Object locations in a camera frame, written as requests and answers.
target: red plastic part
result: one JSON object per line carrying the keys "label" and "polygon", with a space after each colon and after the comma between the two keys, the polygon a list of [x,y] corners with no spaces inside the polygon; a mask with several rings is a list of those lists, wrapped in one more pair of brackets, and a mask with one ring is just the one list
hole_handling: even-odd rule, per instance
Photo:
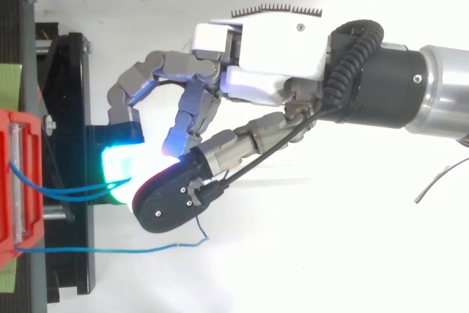
{"label": "red plastic part", "polygon": [[[13,234],[12,195],[10,194],[9,136],[11,122],[22,124],[23,173],[33,183],[42,185],[41,120],[31,114],[0,110],[0,268],[18,257]],[[23,242],[17,246],[31,248],[44,235],[43,195],[23,185]]]}

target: metal rod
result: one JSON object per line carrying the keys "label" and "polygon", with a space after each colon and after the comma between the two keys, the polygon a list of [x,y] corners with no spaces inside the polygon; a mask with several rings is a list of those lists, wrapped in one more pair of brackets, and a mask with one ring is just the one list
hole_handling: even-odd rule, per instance
{"label": "metal rod", "polygon": [[46,55],[51,46],[51,40],[37,40],[36,41],[36,55]]}
{"label": "metal rod", "polygon": [[66,219],[64,207],[62,205],[46,205],[44,206],[44,220],[62,220]]}
{"label": "metal rod", "polygon": [[[10,124],[10,160],[15,164],[18,170],[21,166],[21,127],[19,124]],[[23,217],[23,187],[21,181],[12,175],[12,197],[13,197],[13,223],[15,226],[15,244],[23,241],[24,217]]]}

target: coiled black cable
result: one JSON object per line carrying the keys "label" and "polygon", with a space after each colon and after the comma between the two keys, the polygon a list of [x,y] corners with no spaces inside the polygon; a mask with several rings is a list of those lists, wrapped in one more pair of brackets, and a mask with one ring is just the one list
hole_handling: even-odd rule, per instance
{"label": "coiled black cable", "polygon": [[384,37],[384,29],[371,20],[350,21],[338,27],[332,34],[358,36],[351,49],[332,69],[324,85],[323,107],[342,106],[348,86],[358,77],[365,62],[376,52]]}

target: white backdrop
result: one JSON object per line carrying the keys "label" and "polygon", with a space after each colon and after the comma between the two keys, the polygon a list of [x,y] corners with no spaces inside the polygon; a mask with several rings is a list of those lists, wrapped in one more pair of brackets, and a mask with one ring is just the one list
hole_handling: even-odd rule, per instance
{"label": "white backdrop", "polygon": [[[385,41],[469,49],[467,0],[40,0],[38,21],[83,32],[92,122],[107,123],[107,89],[152,50],[180,51],[198,22],[235,7],[288,1],[324,8],[331,29],[370,18]],[[147,140],[173,125],[178,87],[139,105]],[[223,102],[207,136],[270,112]],[[460,166],[419,205],[456,142],[319,122],[234,184],[201,215],[210,241],[155,254],[98,254],[86,297],[61,290],[50,312],[467,312],[469,197]],[[146,233],[126,207],[95,208],[96,246],[149,248],[197,241],[195,222]]]}

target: comb-like black strip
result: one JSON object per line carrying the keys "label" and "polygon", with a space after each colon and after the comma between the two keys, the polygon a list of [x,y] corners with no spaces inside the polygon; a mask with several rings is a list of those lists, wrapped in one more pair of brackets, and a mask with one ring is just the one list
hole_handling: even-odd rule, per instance
{"label": "comb-like black strip", "polygon": [[289,4],[260,4],[258,7],[246,7],[232,11],[232,18],[240,18],[242,16],[258,14],[259,12],[293,12],[295,14],[309,15],[320,18],[322,16],[322,9],[310,7],[292,7]]}
{"label": "comb-like black strip", "polygon": [[310,7],[293,7],[292,12],[295,14],[316,16],[318,18],[322,16],[322,9],[315,9]]}

